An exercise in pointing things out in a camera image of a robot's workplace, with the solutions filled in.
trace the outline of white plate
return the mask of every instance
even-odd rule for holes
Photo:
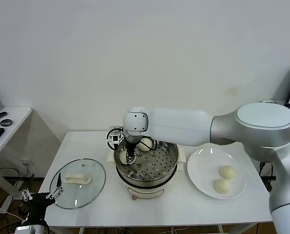
[[[231,166],[235,170],[235,178],[229,180],[231,190],[220,194],[213,187],[213,181],[222,178],[218,172],[221,166]],[[217,199],[231,199],[239,196],[246,187],[246,178],[237,160],[217,148],[204,148],[194,152],[187,163],[190,179],[195,186],[208,196]]]

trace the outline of pot handle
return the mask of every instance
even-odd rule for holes
[[[184,148],[178,148],[177,170],[184,170],[184,163],[186,162],[186,154]]]
[[[115,162],[115,156],[114,156],[114,151],[110,150],[108,152],[108,156],[107,156],[107,162]]]

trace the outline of stainless steel pot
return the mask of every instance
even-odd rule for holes
[[[123,164],[119,155],[125,150],[125,142],[121,142],[114,152],[116,170],[127,184],[141,189],[153,189],[167,183],[177,169],[178,148],[175,144],[158,142],[155,151],[142,152],[135,149],[136,161]]]

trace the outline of table leg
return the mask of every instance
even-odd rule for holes
[[[20,188],[22,187],[23,183],[24,183],[24,181],[19,181],[17,183],[17,185],[16,185],[16,188],[18,190],[20,190]],[[22,195],[20,195],[20,196],[8,195],[8,197],[4,201],[3,205],[1,206],[0,214],[5,214],[6,213],[5,211],[8,210],[8,208],[10,207],[10,204],[12,203],[13,200],[22,200]]]
[[[229,232],[230,234],[242,234],[246,230],[250,229],[251,227],[255,226],[257,223],[247,223],[247,224],[239,224],[233,227]]]
[[[0,175],[0,188],[11,196],[21,196],[21,193]]]
[[[80,231],[78,232],[78,234],[84,234],[84,229],[85,228],[80,228]]]

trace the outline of power outlet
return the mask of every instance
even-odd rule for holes
[[[31,166],[31,165],[33,165],[33,162],[29,158],[21,158],[20,162],[22,163],[23,166]]]

